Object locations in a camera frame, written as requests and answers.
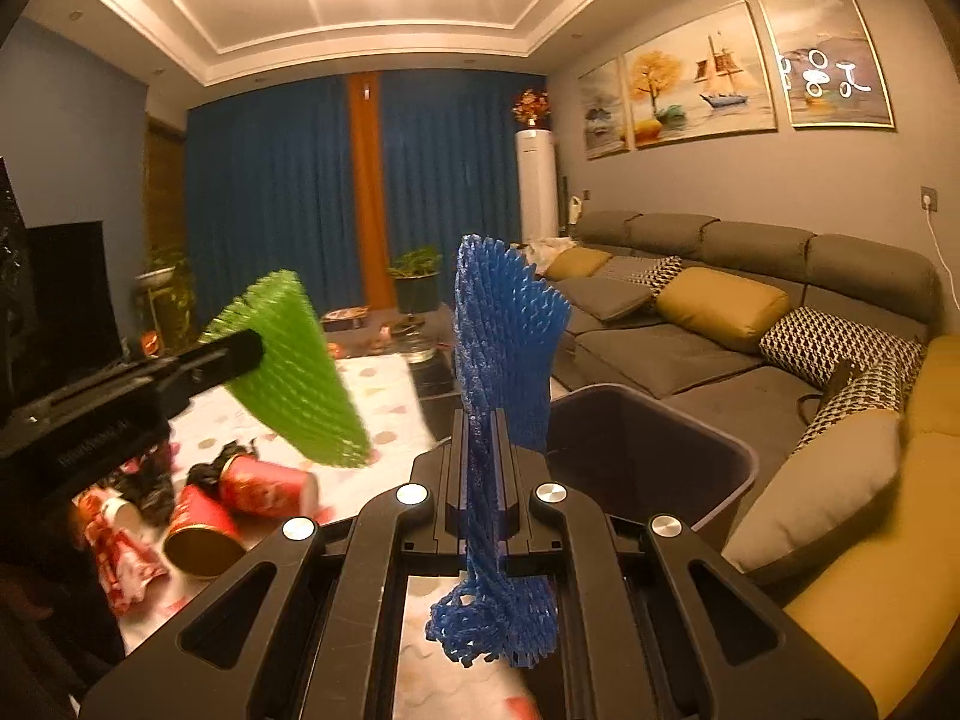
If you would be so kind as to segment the green foam net sleeve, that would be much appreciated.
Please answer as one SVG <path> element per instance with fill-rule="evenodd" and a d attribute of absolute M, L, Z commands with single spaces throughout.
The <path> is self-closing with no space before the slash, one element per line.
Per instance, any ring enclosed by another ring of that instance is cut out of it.
<path fill-rule="evenodd" d="M 308 293 L 296 273 L 277 270 L 252 283 L 203 330 L 200 341 L 252 330 L 262 341 L 259 366 L 226 384 L 251 415 L 308 460 L 359 468 L 371 441 Z"/>

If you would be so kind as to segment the plant on wooden stand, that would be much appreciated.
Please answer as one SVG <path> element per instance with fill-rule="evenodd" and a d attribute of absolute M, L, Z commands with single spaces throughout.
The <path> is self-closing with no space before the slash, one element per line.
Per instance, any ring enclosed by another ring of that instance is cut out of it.
<path fill-rule="evenodd" d="M 153 249 L 135 280 L 135 298 L 146 330 L 158 335 L 163 355 L 177 355 L 199 338 L 197 293 L 183 247 Z"/>

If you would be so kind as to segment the sailboat tree painting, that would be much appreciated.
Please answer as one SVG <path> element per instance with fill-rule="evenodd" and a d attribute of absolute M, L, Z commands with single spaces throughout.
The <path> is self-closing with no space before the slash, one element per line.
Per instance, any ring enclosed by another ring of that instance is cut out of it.
<path fill-rule="evenodd" d="M 652 37 L 622 60 L 638 149 L 776 128 L 757 25 L 743 0 Z"/>

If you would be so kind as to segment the white standing air conditioner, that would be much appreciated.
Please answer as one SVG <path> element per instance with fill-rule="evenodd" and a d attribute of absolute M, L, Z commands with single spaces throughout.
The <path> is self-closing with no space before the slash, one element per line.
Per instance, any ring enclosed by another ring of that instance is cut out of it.
<path fill-rule="evenodd" d="M 543 128 L 519 130 L 516 154 L 521 241 L 555 238 L 560 223 L 553 133 Z"/>

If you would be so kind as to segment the red paper cup gold rim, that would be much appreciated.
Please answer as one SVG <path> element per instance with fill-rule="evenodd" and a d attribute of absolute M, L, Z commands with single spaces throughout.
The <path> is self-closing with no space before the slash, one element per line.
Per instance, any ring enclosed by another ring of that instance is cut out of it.
<path fill-rule="evenodd" d="M 231 514 L 195 484 L 186 484 L 174 505 L 163 551 L 184 574 L 218 577 L 245 555 Z"/>

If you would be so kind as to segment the black white patterned cushion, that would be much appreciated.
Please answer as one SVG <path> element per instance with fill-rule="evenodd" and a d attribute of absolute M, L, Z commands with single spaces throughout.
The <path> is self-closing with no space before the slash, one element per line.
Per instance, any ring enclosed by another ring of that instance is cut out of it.
<path fill-rule="evenodd" d="M 680 257 L 612 257 L 594 273 L 596 278 L 646 286 L 657 298 L 683 270 Z"/>

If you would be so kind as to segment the grey sectional sofa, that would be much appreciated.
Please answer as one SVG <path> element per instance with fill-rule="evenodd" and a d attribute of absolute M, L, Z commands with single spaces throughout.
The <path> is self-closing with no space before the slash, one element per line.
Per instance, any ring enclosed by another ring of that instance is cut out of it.
<path fill-rule="evenodd" d="M 628 460 L 625 517 L 731 514 L 721 554 L 866 684 L 885 718 L 958 712 L 958 341 L 907 249 L 711 216 L 601 211 L 544 270 L 568 388 L 610 383 L 742 440 L 754 483 Z"/>

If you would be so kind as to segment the landscape painting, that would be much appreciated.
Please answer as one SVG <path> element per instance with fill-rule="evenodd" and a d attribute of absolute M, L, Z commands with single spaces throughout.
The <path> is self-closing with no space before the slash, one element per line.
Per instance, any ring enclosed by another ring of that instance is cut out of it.
<path fill-rule="evenodd" d="M 895 115 L 856 0 L 758 0 L 789 121 L 893 130 Z"/>
<path fill-rule="evenodd" d="M 610 59 L 578 78 L 586 158 L 600 160 L 630 148 L 620 60 Z"/>

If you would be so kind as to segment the mustard cushion near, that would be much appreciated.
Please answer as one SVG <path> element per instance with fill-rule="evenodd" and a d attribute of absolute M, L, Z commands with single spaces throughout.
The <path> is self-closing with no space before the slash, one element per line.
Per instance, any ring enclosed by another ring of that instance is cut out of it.
<path fill-rule="evenodd" d="M 754 355 L 760 340 L 791 312 L 788 294 L 771 284 L 690 266 L 656 298 L 665 320 L 719 346 Z"/>

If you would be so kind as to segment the mustard cushion far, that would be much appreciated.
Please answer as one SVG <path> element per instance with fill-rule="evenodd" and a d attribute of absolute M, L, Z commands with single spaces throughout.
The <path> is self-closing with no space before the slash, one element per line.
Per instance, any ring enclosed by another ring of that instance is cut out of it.
<path fill-rule="evenodd" d="M 575 245 L 563 250 L 545 270 L 544 277 L 550 281 L 565 281 L 569 278 L 592 277 L 601 270 L 612 254 L 601 249 L 590 249 L 585 245 Z"/>

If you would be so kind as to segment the blue foam net sleeve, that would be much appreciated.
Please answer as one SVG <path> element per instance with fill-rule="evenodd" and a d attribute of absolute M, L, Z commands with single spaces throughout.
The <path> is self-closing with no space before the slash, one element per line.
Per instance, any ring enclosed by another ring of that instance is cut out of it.
<path fill-rule="evenodd" d="M 543 577 L 511 577 L 503 567 L 493 424 L 501 413 L 511 444 L 545 449 L 551 366 L 571 307 L 519 250 L 478 234 L 460 241 L 454 296 L 455 372 L 469 426 L 466 575 L 431 606 L 425 635 L 464 668 L 478 660 L 530 668 L 556 649 L 556 605 Z"/>

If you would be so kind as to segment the left landscape painting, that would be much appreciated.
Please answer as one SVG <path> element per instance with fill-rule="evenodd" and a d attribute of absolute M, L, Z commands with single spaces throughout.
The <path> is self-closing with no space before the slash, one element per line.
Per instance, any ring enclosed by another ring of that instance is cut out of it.
<path fill-rule="evenodd" d="M 586 158 L 600 160 L 630 148 L 620 60 L 610 59 L 578 78 Z"/>

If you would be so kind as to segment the beige cushion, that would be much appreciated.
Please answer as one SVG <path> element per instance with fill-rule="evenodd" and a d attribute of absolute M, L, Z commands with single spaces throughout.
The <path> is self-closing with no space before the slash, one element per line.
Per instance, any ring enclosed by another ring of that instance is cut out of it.
<path fill-rule="evenodd" d="M 827 566 L 878 527 L 892 505 L 901 418 L 854 413 L 786 460 L 732 532 L 722 555 L 758 585 Z"/>

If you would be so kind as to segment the grey trash bin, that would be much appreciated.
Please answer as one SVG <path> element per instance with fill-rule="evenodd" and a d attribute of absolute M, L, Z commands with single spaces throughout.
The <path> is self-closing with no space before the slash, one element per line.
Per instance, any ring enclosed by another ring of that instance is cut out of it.
<path fill-rule="evenodd" d="M 555 481 L 602 511 L 635 522 L 672 515 L 716 551 L 758 476 L 742 440 L 615 383 L 551 404 L 545 458 Z"/>

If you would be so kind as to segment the red white plastic wrapper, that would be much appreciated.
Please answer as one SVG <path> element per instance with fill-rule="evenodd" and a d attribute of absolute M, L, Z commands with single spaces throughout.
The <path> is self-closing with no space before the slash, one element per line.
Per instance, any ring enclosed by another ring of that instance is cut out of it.
<path fill-rule="evenodd" d="M 91 548 L 99 585 L 116 617 L 125 616 L 132 606 L 145 600 L 148 585 L 169 575 L 160 556 L 128 528 L 107 516 L 114 497 L 89 489 L 76 502 L 83 523 L 83 535 Z"/>

